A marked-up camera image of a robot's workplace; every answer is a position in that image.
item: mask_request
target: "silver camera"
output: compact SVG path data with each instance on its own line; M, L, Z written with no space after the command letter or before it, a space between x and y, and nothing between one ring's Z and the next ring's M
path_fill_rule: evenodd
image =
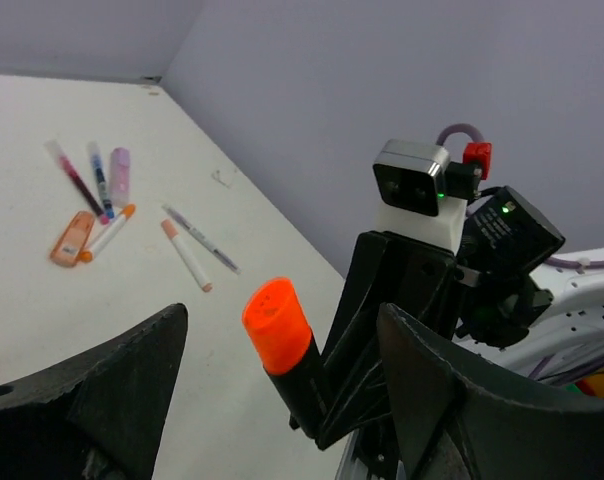
M389 140L373 164L387 205L436 217L446 194L444 172L449 152L439 145Z

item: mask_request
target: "orange marker cap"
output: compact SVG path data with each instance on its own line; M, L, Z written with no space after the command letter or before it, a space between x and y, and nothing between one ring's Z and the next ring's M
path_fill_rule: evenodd
M288 278L274 278L264 284L246 305L242 323L271 375L282 375L295 367L313 337Z

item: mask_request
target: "gray wall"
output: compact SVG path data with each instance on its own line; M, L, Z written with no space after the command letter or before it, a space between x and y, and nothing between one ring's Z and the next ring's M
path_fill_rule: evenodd
M604 244L604 1L210 1L164 86L342 273L380 147L458 121L491 184Z
M162 75L204 0L0 0L0 71Z

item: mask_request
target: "silver pen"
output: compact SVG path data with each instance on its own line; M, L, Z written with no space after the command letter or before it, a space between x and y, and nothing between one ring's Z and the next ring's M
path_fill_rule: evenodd
M206 238L206 236L197 228L195 228L186 218L180 214L177 210L175 210L170 205L166 203L162 205L162 208L169 216L179 223L187 232L191 234L193 238L195 238L198 242L202 244L204 248L206 248L209 252L211 252L218 260L220 260L224 265L229 267L231 271L235 273L240 273L240 267L238 267L233 260L231 260L224 252L222 252L218 247L216 247L211 240Z

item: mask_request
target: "tabletop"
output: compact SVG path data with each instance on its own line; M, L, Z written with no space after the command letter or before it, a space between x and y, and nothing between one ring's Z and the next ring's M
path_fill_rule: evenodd
M72 269L48 255L88 208L44 149L51 139L94 194L87 143L105 160L116 147L131 152L136 213L92 263ZM183 232L213 283L202 292L160 227L164 202L242 273ZM154 478L332 479L343 443L319 452L290 430L241 324L251 294L276 276L291 278L322 345L342 278L162 88L0 75L0 384L181 302L189 333Z

